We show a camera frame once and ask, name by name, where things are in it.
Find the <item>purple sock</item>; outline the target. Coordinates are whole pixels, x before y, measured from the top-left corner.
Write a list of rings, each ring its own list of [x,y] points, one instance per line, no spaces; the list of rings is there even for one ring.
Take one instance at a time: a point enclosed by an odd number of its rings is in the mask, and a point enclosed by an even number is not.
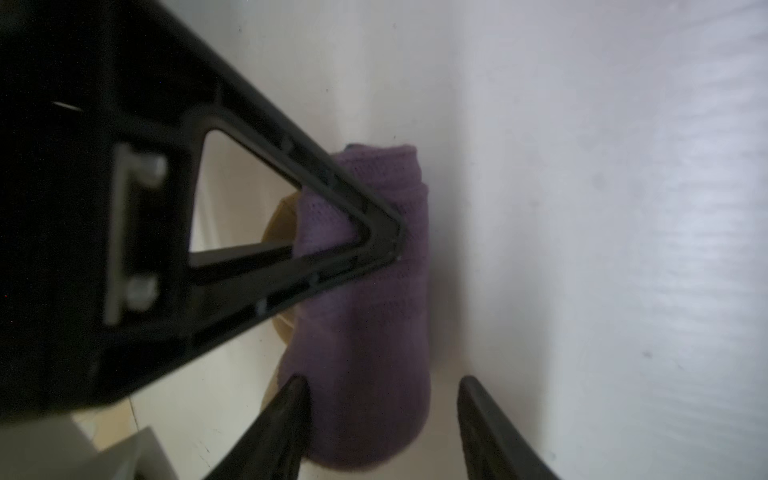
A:
[[[403,250],[296,306],[277,381],[308,382],[311,461],[367,470],[406,449],[429,414],[428,188],[410,145],[354,145],[335,159],[402,216]]]

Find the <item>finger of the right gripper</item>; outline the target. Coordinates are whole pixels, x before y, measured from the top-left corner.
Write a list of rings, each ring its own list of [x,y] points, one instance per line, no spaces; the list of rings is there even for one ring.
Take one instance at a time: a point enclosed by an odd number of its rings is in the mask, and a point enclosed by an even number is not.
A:
[[[207,134],[335,206],[349,240],[190,249]],[[395,261],[402,217],[156,1],[1,5],[1,416],[117,402]]]

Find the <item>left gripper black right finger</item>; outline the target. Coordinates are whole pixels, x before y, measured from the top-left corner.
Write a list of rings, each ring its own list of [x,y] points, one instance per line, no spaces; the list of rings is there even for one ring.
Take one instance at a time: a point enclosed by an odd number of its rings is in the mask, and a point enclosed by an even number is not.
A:
[[[474,376],[459,383],[458,422],[470,480],[557,480]]]

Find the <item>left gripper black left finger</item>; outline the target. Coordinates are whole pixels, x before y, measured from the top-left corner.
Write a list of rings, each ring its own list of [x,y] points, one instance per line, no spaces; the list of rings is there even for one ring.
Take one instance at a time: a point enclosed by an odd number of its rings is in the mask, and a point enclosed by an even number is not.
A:
[[[308,382],[294,375],[206,479],[297,479],[310,426]]]

